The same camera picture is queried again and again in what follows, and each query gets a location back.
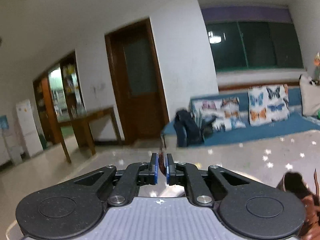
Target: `blue sofa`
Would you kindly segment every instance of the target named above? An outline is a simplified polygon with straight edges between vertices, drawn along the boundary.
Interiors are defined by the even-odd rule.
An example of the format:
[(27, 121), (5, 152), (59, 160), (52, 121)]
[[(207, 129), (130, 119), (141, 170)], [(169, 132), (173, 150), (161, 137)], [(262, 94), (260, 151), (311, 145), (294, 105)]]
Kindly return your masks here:
[[(222, 94), (213, 95), (207, 97), (192, 98), (190, 100), (190, 106), (193, 106), (193, 102), (198, 100), (215, 100), (228, 97), (238, 97), (240, 100), (240, 111), (248, 111), (249, 99), (248, 93), (234, 93), (234, 94)], [(249, 120), (246, 122), (246, 128), (240, 128), (227, 132), (216, 132), (212, 136), (206, 138), (204, 143), (195, 145), (192, 147), (223, 145), (232, 143), (242, 143), (251, 140), (259, 140), (263, 138), (273, 138), (277, 136), (284, 136), (293, 133), (305, 132), (308, 130), (320, 130), (320, 125), (315, 122), (304, 118), (301, 115), (301, 93), (300, 88), (289, 89), (289, 108), (293, 106), (300, 110), (291, 112), (290, 118), (280, 122), (273, 122), (261, 126), (250, 126)], [(162, 139), (165, 147), (176, 147), (176, 131), (173, 127), (174, 121), (167, 124), (162, 130)]]

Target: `brown shoe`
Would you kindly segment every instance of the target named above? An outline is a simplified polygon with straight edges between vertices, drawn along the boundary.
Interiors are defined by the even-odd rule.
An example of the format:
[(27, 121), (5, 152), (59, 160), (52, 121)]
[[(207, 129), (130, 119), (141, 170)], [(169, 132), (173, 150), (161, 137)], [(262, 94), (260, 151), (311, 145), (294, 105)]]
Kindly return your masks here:
[(320, 240), (319, 225), (319, 184), (316, 170), (313, 174), (316, 184), (316, 194), (313, 194), (303, 181), (300, 173), (287, 172), (279, 182), (277, 188), (294, 193), (305, 205), (306, 221), (299, 232), (301, 240)]

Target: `table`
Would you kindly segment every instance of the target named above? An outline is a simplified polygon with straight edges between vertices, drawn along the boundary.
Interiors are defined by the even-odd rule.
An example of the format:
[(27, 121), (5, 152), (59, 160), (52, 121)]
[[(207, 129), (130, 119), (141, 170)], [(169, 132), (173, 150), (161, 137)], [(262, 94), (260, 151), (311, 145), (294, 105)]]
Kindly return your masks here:
[[(111, 117), (111, 122), (117, 137), (117, 141), (119, 145), (122, 145), (122, 140), (121, 140), (119, 128), (117, 125), (113, 106), (110, 106), (108, 108), (103, 108), (103, 109), (86, 111), (84, 113), (77, 114), (76, 116), (72, 116), (72, 117), (70, 117), (69, 115), (66, 115), (58, 119), (58, 124), (60, 128), (64, 126), (72, 126), (79, 148), (88, 147), (90, 148), (92, 155), (95, 155), (96, 150), (95, 150), (93, 137), (90, 131), (89, 123), (93, 120), (103, 118), (107, 115)], [(63, 139), (61, 129), (59, 129), (59, 137), (60, 137), (64, 154), (66, 155), (67, 161), (71, 163), (71, 159), (70, 159), (65, 141)]]

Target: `window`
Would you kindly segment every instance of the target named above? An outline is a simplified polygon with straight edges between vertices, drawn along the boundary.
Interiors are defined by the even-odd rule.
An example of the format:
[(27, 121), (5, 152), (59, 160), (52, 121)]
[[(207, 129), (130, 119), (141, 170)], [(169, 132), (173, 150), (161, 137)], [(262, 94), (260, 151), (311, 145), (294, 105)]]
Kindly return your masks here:
[(228, 22), (206, 27), (216, 71), (303, 68), (291, 23)]

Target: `gray ribbed panel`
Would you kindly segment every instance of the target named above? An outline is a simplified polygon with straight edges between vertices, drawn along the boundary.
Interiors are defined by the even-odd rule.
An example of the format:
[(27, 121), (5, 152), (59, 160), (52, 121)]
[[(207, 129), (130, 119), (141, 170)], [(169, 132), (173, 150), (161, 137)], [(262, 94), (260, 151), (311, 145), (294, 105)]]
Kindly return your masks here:
[(98, 226), (74, 239), (240, 240), (246, 238), (228, 231), (211, 209), (193, 206), (187, 198), (136, 197), (127, 206), (109, 209)]

